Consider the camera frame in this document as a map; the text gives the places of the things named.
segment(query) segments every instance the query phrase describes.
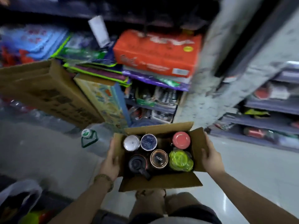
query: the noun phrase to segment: tiled floor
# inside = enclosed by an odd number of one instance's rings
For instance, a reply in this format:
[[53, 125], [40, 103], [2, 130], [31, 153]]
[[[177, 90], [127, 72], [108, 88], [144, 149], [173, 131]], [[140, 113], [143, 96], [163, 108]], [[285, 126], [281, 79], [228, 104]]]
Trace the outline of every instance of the tiled floor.
[[[299, 154], [211, 137], [222, 154], [226, 171], [237, 180], [299, 218]], [[93, 154], [83, 151], [80, 139], [28, 124], [0, 122], [0, 173], [17, 179], [47, 179], [50, 189], [76, 198], [99, 167]], [[207, 173], [196, 173], [203, 187], [172, 189], [191, 192], [215, 210], [223, 224], [248, 223]], [[134, 192], [119, 193], [115, 182], [103, 209], [128, 216]]]

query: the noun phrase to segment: orange box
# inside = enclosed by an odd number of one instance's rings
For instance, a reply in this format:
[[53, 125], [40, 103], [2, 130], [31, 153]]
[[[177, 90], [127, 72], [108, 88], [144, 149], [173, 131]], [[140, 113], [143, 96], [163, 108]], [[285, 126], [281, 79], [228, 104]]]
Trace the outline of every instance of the orange box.
[[126, 30], [113, 51], [119, 64], [161, 75], [189, 78], [196, 68], [201, 41], [201, 35], [148, 33], [144, 37], [142, 32]]

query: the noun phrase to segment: forearm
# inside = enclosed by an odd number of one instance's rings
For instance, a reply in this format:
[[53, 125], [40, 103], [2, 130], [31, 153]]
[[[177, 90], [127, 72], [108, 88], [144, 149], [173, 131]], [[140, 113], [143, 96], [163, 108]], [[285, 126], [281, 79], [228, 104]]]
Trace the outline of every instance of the forearm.
[[247, 188], [227, 173], [212, 177], [250, 224], [299, 223], [299, 220], [276, 204]]
[[110, 188], [110, 182], [99, 178], [79, 198], [54, 217], [49, 224], [91, 224]]

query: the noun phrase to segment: bracelet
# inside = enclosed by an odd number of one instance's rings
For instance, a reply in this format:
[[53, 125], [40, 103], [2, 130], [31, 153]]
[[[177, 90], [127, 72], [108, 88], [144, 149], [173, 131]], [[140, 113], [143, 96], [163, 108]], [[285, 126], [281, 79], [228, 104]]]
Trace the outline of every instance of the bracelet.
[[95, 177], [95, 179], [94, 179], [94, 183], [95, 183], [99, 178], [101, 178], [101, 177], [105, 178], [108, 182], [110, 182], [110, 189], [108, 190], [108, 192], [111, 192], [111, 190], [113, 189], [114, 184], [113, 184], [113, 181], [111, 180], [111, 178], [110, 178], [109, 176], [107, 176], [107, 175], [105, 175], [105, 174], [98, 174], [98, 175]]

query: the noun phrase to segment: purple package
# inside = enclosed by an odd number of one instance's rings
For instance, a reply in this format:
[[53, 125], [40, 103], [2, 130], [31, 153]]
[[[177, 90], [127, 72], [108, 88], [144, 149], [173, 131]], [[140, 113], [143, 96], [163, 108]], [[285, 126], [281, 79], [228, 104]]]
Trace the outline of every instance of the purple package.
[[164, 88], [170, 88], [174, 90], [180, 90], [180, 91], [189, 91], [190, 85], [186, 83], [181, 82], [175, 82], [173, 80], [163, 79], [163, 76], [161, 78], [157, 79], [153, 76], [149, 76], [140, 72], [136, 71], [129, 71], [129, 70], [123, 70], [123, 75], [129, 76], [132, 79], [139, 80], [141, 82], [152, 84], [155, 86], [160, 86]]
[[76, 68], [79, 68], [83, 71], [88, 71], [97, 75], [103, 75], [109, 78], [113, 78], [113, 79], [118, 79], [121, 81], [125, 81], [126, 80], [126, 76], [125, 75], [121, 75], [118, 73], [114, 73], [114, 72], [109, 72], [109, 71], [103, 71], [101, 69], [95, 69], [92, 67], [84, 67], [84, 66], [80, 66], [80, 65], [76, 65]]

